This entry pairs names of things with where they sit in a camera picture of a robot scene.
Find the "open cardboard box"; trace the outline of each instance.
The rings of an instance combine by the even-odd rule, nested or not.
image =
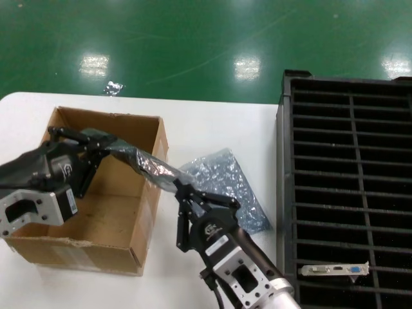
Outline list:
[[[56,108],[48,126],[93,127],[155,155],[167,157],[160,117]],[[43,140],[49,138],[47,130]],[[60,227],[31,223],[6,242],[31,263],[141,276],[160,189],[112,156],[103,159],[78,213]]]

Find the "cable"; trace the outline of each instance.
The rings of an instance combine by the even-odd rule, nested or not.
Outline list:
[[[223,305],[223,300],[221,298],[220,292],[218,290],[218,288],[214,288],[213,290],[214,295],[216,296],[216,299],[218,300],[218,304],[219,304],[219,309],[225,309],[225,306]]]

